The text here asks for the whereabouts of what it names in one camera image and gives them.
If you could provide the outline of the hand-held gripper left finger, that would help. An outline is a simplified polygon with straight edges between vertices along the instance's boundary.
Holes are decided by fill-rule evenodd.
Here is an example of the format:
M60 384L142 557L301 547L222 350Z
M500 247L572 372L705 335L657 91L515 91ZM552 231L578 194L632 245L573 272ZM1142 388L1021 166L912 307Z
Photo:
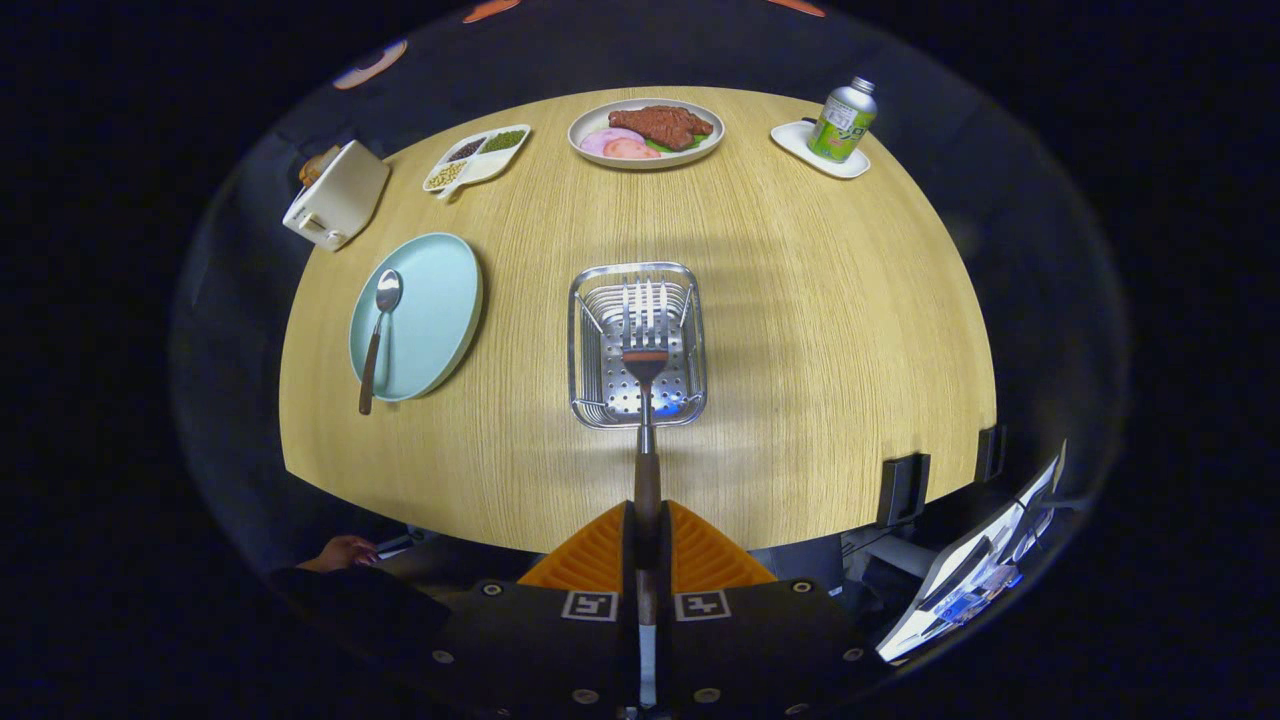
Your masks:
M475 717L622 717L640 703L634 506L577 530L516 582L445 598L428 691Z

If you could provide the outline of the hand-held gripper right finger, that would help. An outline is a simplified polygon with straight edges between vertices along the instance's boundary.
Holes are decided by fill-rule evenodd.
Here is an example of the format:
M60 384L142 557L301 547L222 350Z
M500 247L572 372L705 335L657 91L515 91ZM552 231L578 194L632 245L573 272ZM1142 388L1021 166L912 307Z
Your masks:
M675 501L655 703L673 717L815 717L873 692L881 656L827 585L782 578Z

